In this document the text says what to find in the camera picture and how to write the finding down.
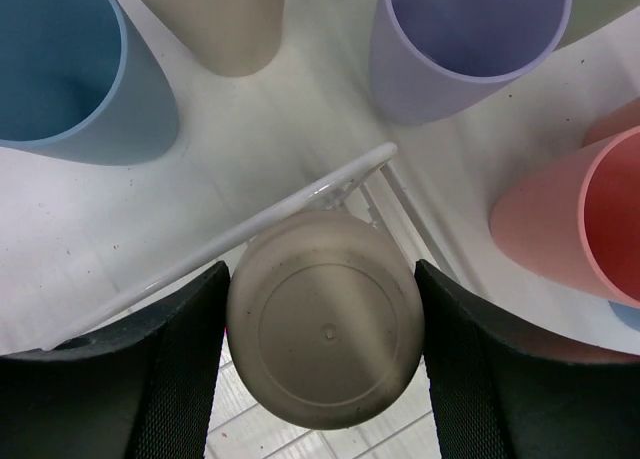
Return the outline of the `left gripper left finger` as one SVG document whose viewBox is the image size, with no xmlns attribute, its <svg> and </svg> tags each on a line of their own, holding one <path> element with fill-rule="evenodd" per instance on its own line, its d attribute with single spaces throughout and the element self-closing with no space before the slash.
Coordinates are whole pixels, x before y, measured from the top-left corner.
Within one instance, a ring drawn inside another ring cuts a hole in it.
<svg viewBox="0 0 640 459">
<path fill-rule="evenodd" d="M 219 261 L 116 322 L 2 356 L 2 457 L 203 457 L 229 285 Z"/>
</svg>

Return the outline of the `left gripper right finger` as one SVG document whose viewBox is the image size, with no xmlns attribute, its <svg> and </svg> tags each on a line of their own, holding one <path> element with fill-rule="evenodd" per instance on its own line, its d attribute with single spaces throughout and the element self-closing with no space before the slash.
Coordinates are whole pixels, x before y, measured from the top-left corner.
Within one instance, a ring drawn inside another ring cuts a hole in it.
<svg viewBox="0 0 640 459">
<path fill-rule="evenodd" d="M 415 280 L 442 457 L 638 457 L 638 356 L 536 326 L 426 260 Z"/>
</svg>

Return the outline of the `beige cup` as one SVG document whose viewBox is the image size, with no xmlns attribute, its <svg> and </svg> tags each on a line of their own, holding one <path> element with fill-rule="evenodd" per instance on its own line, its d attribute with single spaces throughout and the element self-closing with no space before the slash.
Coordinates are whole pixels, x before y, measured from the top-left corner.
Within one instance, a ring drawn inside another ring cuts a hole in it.
<svg viewBox="0 0 640 459">
<path fill-rule="evenodd" d="M 231 280 L 226 330 L 251 395 L 291 424 L 349 428 L 389 408 L 422 354 L 424 312 L 396 243 L 313 211 L 260 233 Z"/>
<path fill-rule="evenodd" d="M 254 74 L 279 51 L 285 0 L 141 1 L 215 74 Z"/>
</svg>

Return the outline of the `pink cup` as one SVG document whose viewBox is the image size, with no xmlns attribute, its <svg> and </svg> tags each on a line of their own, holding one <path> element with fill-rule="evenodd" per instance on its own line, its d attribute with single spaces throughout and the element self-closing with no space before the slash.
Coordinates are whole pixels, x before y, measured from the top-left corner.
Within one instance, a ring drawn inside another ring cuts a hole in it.
<svg viewBox="0 0 640 459">
<path fill-rule="evenodd" d="M 587 130 L 582 146 L 601 141 L 640 125 L 640 98 L 596 120 Z"/>
<path fill-rule="evenodd" d="M 521 180 L 496 202 L 489 228 L 497 247 L 524 268 L 638 307 L 638 128 Z"/>
</svg>

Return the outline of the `blue cup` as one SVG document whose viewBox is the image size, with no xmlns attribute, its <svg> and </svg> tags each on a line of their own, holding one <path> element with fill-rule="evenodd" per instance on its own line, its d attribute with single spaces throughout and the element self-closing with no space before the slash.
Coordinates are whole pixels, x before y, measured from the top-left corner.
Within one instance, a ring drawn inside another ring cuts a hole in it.
<svg viewBox="0 0 640 459">
<path fill-rule="evenodd" d="M 175 143 L 176 100 L 118 0 L 1 0 L 1 145 L 99 165 Z"/>
<path fill-rule="evenodd" d="M 640 309 L 610 301 L 609 306 L 616 317 L 626 326 L 636 331 L 640 330 Z"/>
</svg>

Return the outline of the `purple cup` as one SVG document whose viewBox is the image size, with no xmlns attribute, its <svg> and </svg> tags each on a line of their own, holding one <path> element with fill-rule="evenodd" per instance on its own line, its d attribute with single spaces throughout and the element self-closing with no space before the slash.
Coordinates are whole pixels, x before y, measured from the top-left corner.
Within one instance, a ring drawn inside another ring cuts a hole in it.
<svg viewBox="0 0 640 459">
<path fill-rule="evenodd" d="M 372 99 L 420 125 L 457 114 L 539 66 L 562 38 L 572 0 L 377 0 Z"/>
</svg>

